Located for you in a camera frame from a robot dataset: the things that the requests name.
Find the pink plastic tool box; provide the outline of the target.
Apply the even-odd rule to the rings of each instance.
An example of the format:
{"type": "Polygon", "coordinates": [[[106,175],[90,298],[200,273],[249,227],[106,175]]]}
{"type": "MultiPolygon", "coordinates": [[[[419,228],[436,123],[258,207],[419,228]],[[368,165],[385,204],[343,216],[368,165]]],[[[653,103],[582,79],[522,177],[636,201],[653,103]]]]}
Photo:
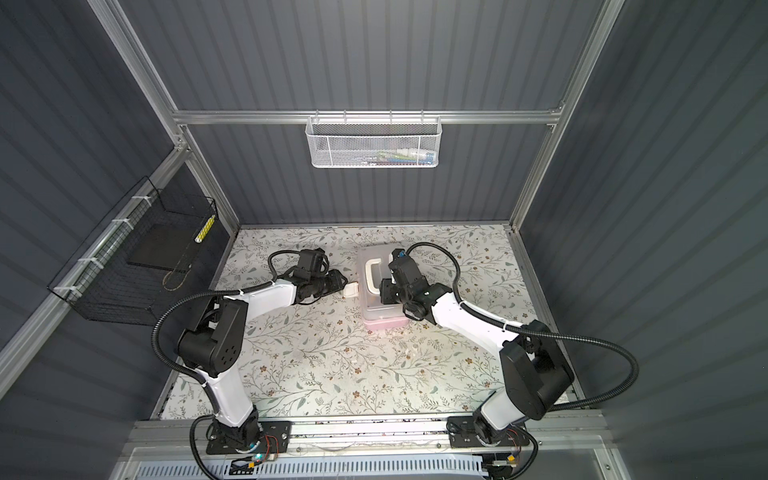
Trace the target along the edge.
{"type": "Polygon", "coordinates": [[[392,284],[389,264],[399,248],[398,244],[379,244],[358,250],[357,298],[368,330],[401,328],[409,323],[402,306],[388,296],[392,284]]]}

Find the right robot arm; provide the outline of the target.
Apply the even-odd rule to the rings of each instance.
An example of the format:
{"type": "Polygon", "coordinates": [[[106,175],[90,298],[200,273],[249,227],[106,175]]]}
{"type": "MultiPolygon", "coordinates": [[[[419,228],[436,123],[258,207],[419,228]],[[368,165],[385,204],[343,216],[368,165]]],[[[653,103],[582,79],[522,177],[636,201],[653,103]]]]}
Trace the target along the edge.
{"type": "Polygon", "coordinates": [[[571,386],[574,373],[549,328],[505,320],[456,297],[456,289],[431,284],[405,250],[392,251],[390,277],[380,284],[386,304],[398,303],[406,318],[461,334],[499,360],[503,386],[473,413],[480,442],[490,445],[512,424],[541,419],[571,386]]]}

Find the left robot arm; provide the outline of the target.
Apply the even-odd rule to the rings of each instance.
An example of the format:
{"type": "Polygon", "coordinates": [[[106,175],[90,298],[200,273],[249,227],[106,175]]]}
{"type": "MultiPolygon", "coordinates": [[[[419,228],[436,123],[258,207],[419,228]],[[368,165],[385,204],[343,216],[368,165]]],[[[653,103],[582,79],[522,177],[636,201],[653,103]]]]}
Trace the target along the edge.
{"type": "Polygon", "coordinates": [[[247,321],[289,306],[310,305],[348,284],[329,266],[324,250],[294,254],[298,263],[282,274],[269,263],[272,278],[263,284],[195,298],[203,308],[201,316],[185,328],[177,344],[177,355],[211,403],[215,438],[236,451],[253,451],[265,437],[237,367],[247,321]]]}

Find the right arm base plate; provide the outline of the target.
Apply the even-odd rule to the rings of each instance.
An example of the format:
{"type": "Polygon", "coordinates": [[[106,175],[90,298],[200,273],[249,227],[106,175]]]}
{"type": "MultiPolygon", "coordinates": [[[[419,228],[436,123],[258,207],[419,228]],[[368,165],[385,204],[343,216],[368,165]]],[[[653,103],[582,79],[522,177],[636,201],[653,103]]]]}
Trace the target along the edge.
{"type": "Polygon", "coordinates": [[[479,416],[450,416],[446,430],[452,448],[510,447],[521,448],[530,441],[518,426],[510,425],[502,430],[494,429],[479,416]]]}

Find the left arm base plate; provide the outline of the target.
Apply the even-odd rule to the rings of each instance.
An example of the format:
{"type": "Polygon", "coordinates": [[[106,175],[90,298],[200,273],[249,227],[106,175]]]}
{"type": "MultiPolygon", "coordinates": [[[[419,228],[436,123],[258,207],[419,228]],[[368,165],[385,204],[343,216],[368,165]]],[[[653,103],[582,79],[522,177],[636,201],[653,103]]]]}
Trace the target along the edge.
{"type": "Polygon", "coordinates": [[[282,454],[287,451],[293,424],[252,421],[235,428],[214,420],[206,431],[208,455],[282,454]]]}

